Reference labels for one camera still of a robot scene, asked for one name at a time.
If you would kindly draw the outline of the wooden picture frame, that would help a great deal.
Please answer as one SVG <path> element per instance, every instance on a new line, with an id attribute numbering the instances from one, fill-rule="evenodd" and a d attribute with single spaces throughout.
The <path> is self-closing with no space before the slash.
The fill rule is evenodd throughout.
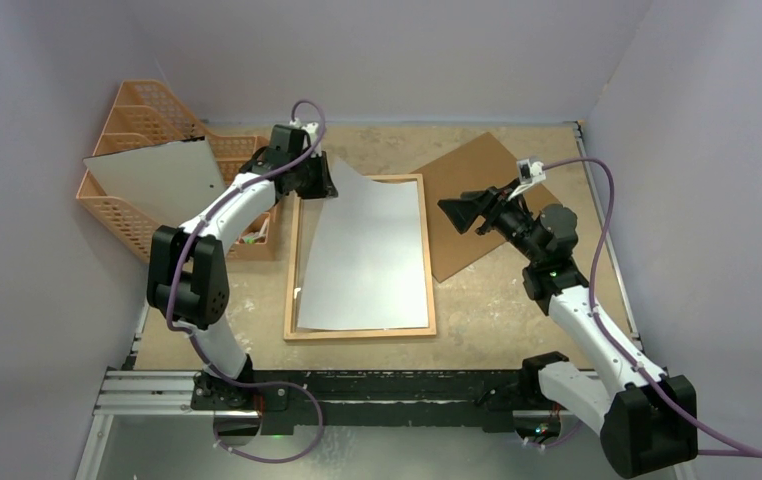
<path id="1" fill-rule="evenodd" d="M 303 200 L 294 197 L 291 218 L 290 245 L 288 249 L 286 301 L 284 310 L 283 339 L 286 342 L 327 341 L 327 340 L 364 340 L 386 338 L 419 338 L 435 337 L 437 335 L 436 307 L 433 288 L 433 273 L 430 258 L 430 242 L 427 225 L 427 207 L 425 187 L 422 174 L 384 174 L 369 175 L 369 179 L 379 183 L 415 183 L 420 213 L 421 244 L 423 257 L 423 272 L 427 300 L 428 325 L 424 328 L 399 329 L 365 329 L 365 330 L 318 330 L 298 327 L 297 313 L 299 309 L 298 286 L 301 250 L 302 250 L 302 209 Z"/>

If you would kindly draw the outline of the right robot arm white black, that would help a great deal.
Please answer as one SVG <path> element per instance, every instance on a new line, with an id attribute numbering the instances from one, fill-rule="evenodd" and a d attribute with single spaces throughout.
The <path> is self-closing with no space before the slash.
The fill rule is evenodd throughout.
<path id="1" fill-rule="evenodd" d="M 623 478 L 693 460 L 698 433 L 680 411 L 696 411 L 696 391 L 683 375 L 672 377 L 613 323 L 573 258 L 576 214 L 550 204 L 533 214 L 508 188 L 490 187 L 443 199 L 439 208 L 459 233 L 499 233 L 523 254 L 530 300 L 563 329 L 597 376 L 581 373 L 550 352 L 524 360 L 521 399 L 533 407 L 549 400 L 568 408 L 599 437 L 604 456 Z"/>

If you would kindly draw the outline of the street scene photo print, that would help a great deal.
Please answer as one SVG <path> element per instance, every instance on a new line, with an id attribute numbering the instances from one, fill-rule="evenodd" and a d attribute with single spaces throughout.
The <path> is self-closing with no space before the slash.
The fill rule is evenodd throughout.
<path id="1" fill-rule="evenodd" d="M 327 337 L 434 334 L 430 250 L 419 176 L 364 176 L 335 161 L 338 195 L 316 209 L 295 325 Z"/>

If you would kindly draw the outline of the brown frame backing board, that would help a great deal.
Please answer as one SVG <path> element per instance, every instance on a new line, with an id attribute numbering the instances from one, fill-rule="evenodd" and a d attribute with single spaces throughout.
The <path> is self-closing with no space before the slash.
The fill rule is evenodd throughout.
<path id="1" fill-rule="evenodd" d="M 493 229 L 483 235 L 486 190 L 498 191 L 518 180 L 516 158 L 489 133 L 418 168 L 426 203 L 434 278 L 444 282 L 505 242 Z"/>

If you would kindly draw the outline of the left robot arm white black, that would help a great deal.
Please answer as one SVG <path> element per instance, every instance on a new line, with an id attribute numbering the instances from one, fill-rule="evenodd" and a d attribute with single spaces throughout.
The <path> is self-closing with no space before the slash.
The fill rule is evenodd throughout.
<path id="1" fill-rule="evenodd" d="M 251 223 L 284 197 L 337 197 L 321 148 L 325 132 L 321 121 L 274 126 L 268 145 L 242 164 L 224 193 L 185 223 L 153 233 L 147 303 L 163 314 L 169 330 L 187 337 L 204 373 L 219 379 L 216 395 L 229 408 L 249 405 L 257 384 L 250 356 L 234 340 L 226 317 L 227 255 Z"/>

